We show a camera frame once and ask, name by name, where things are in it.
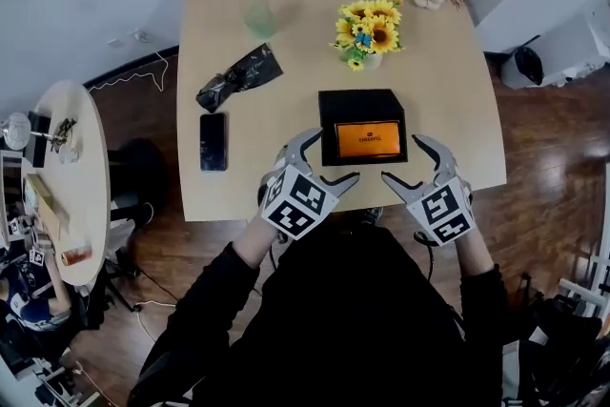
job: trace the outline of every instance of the shoe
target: shoe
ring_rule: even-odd
[[[370,224],[371,226],[375,226],[382,214],[383,207],[363,209],[362,216],[360,217],[360,224]]]

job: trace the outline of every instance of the wooden table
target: wooden table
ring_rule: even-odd
[[[47,143],[44,168],[33,168],[24,158],[22,175],[38,173],[53,196],[53,210],[66,226],[59,242],[53,242],[55,259],[64,281],[85,285],[93,280],[104,263],[110,228],[111,185],[106,138],[97,108],[87,90],[75,82],[58,82],[40,99],[36,112],[51,117],[50,132],[67,117],[77,122],[72,144],[79,151],[75,163],[62,165],[59,155]],[[89,244],[90,259],[65,266],[61,253]]]
[[[187,221],[250,218],[260,177],[297,133],[319,126],[317,93],[323,90],[392,89],[406,115],[407,133],[422,133],[453,151],[473,190],[506,183],[498,107],[467,9],[438,11],[405,0],[400,8],[402,53],[384,56],[374,71],[352,72],[339,62],[337,9],[355,0],[268,0],[278,23],[269,45],[284,74],[257,89],[233,94],[220,108],[228,114],[228,170],[199,169],[197,92],[258,46],[242,20],[247,0],[186,0],[182,18],[177,89],[177,138],[184,215]],[[307,152],[318,174],[334,180],[357,171],[358,184],[336,211],[400,202],[382,181],[382,170],[409,182],[430,179],[433,163],[409,137],[409,162],[322,167],[319,143]]]

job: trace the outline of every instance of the trash bin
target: trash bin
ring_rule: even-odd
[[[502,65],[500,78],[513,90],[539,86],[544,78],[542,62],[534,50],[522,46]]]

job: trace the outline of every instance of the round white table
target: round white table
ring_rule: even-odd
[[[104,263],[111,221],[111,183],[102,122],[87,90],[69,81],[48,89],[35,111],[51,118],[51,134],[64,119],[76,120],[72,145],[79,152],[78,161],[62,165],[47,143],[44,167],[35,169],[24,158],[22,177],[38,173],[51,191],[53,210],[62,224],[60,239],[53,243],[59,273],[71,285],[85,285]],[[59,256],[84,244],[91,246],[91,258],[65,266]]]

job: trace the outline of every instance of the black box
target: black box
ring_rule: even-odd
[[[323,91],[318,93],[322,133],[322,165],[371,165],[407,161],[404,110],[390,89]],[[339,155],[336,124],[397,121],[400,153],[371,157]]]
[[[28,112],[28,119],[31,122],[31,130],[43,133],[49,133],[51,126],[51,118],[46,115],[40,115],[36,112]],[[45,153],[47,152],[47,140],[42,136],[30,136],[30,142],[24,151],[24,156],[30,161],[34,168],[43,168],[45,166]]]

